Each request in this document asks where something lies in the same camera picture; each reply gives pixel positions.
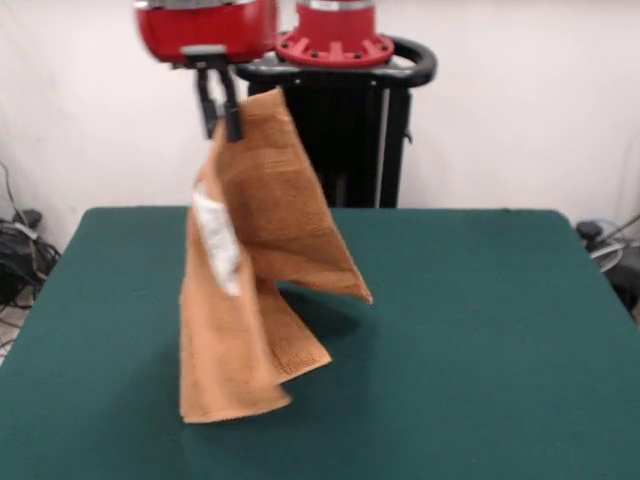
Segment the black handle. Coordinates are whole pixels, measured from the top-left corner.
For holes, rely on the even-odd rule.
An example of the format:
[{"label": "black handle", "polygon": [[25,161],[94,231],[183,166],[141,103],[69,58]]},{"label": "black handle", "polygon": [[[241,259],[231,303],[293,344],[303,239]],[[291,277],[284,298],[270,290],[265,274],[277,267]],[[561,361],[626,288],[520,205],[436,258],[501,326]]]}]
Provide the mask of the black handle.
[{"label": "black handle", "polygon": [[311,85],[336,87],[377,86],[381,88],[415,88],[435,77],[438,60],[433,52],[417,42],[388,37],[395,44],[395,55],[414,63],[401,67],[393,63],[371,68],[331,69],[296,65],[276,56],[235,66],[236,74],[252,83],[280,86]]}]

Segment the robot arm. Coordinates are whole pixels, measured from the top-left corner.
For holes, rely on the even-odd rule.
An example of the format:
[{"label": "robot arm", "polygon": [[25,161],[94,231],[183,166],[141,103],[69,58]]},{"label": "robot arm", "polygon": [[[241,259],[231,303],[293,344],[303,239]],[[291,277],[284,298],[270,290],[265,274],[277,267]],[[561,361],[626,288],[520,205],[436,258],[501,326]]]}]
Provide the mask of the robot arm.
[{"label": "robot arm", "polygon": [[[376,33],[374,0],[297,0],[299,25],[277,33],[277,0],[136,0],[142,39],[160,62],[196,70],[196,86],[211,138],[216,105],[208,72],[216,70],[227,95],[230,141],[242,138],[230,66],[245,78],[269,76],[295,85],[335,80],[377,88],[413,88],[434,75],[436,61],[414,42]],[[275,50],[277,57],[264,57]],[[394,54],[413,68],[390,62]]]},{"label": "robot arm", "polygon": [[209,95],[209,70],[216,70],[225,90],[229,140],[242,138],[230,65],[262,58],[272,50],[277,29],[276,0],[137,0],[142,39],[160,62],[196,71],[207,138],[217,123]]}]

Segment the red flange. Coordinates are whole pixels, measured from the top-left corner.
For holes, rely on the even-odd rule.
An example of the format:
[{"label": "red flange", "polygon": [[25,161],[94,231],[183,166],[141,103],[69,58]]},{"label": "red flange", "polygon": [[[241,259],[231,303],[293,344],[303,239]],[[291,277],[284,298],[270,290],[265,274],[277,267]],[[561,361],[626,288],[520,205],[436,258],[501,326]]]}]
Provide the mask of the red flange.
[{"label": "red flange", "polygon": [[381,65],[394,45],[375,30],[373,0],[298,0],[300,24],[276,42],[292,63],[329,68]]}]

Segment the red metal housing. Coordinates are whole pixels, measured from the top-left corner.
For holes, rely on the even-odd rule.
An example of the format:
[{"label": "red metal housing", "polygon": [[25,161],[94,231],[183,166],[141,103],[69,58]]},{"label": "red metal housing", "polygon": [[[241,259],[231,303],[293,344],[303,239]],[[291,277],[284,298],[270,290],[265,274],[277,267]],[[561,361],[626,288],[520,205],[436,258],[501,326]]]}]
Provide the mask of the red metal housing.
[{"label": "red metal housing", "polygon": [[276,42],[292,63],[330,68],[386,63],[394,44],[375,30],[373,0],[298,0],[300,23]]},{"label": "red metal housing", "polygon": [[184,65],[182,47],[219,45],[230,63],[244,63],[274,46],[276,0],[146,0],[135,6],[144,43],[161,62]]}]

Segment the towel fold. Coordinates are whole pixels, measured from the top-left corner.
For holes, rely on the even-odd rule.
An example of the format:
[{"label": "towel fold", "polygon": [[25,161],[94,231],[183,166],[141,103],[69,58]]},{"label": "towel fold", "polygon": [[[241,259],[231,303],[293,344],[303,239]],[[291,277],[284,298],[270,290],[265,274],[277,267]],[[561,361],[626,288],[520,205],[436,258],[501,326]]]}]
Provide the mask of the towel fold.
[{"label": "towel fold", "polygon": [[372,301],[282,92],[249,98],[241,117],[238,143],[227,142],[219,123],[188,216],[180,394],[187,423],[283,407],[290,398],[280,383],[331,361],[276,282]]}]

